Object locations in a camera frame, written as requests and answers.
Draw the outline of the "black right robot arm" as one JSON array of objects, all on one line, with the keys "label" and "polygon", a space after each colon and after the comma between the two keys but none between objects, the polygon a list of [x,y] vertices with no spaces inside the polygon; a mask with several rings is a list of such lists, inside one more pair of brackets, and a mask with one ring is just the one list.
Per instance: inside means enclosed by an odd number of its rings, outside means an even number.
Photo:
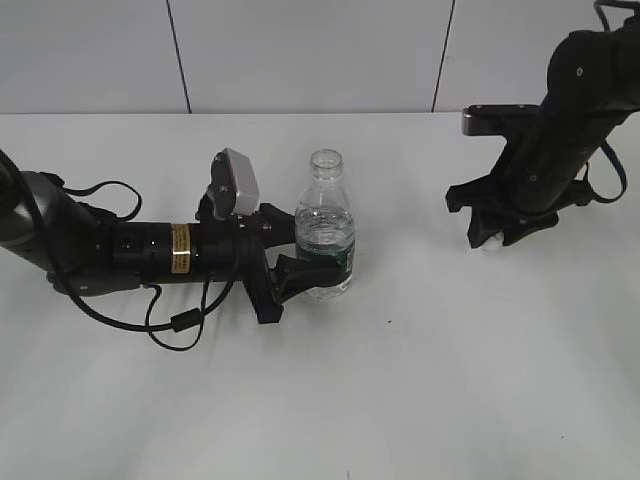
[{"label": "black right robot arm", "polygon": [[463,111],[466,136],[501,136],[506,144],[491,171],[449,187],[451,213],[471,210],[467,238],[479,248],[501,235],[510,246],[556,226],[559,211],[591,202],[612,203],[588,180],[596,151],[609,160],[623,188],[628,180],[607,138],[639,110],[639,4],[612,1],[631,16],[612,29],[594,10],[600,31],[571,32],[554,50],[547,68],[547,92],[538,105],[471,105]]}]

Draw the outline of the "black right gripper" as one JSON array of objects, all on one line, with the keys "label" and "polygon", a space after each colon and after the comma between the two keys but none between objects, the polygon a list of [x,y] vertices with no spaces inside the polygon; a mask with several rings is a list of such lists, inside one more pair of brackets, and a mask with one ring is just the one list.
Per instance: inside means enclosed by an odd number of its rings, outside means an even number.
[{"label": "black right gripper", "polygon": [[590,184],[577,177],[589,159],[590,141],[580,135],[513,135],[487,175],[449,187],[446,205],[451,213],[471,209],[472,249],[499,232],[511,246],[555,227],[561,210],[590,203]]}]

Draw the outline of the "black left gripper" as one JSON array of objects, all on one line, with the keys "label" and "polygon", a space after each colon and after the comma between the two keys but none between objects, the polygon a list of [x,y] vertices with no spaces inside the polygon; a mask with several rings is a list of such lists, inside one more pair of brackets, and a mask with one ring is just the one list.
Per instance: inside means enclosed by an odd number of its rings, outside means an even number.
[{"label": "black left gripper", "polygon": [[328,288],[348,277],[347,267],[334,257],[298,259],[279,255],[273,268],[266,259],[271,247],[296,242],[295,216],[270,203],[252,215],[216,220],[203,196],[193,224],[193,274],[214,281],[242,282],[260,324],[275,324],[282,303],[313,288]]}]

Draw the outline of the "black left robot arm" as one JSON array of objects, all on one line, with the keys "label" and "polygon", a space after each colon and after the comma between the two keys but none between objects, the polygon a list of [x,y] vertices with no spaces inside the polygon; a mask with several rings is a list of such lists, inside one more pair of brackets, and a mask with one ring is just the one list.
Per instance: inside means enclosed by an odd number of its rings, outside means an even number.
[{"label": "black left robot arm", "polygon": [[46,273],[71,298],[143,285],[241,282],[261,324],[279,322],[283,304],[315,287],[342,283],[340,261],[278,257],[295,242],[294,216],[258,200],[250,159],[226,148],[193,223],[138,222],[83,202],[93,188],[69,189],[46,172],[21,171],[1,157],[1,246]]}]

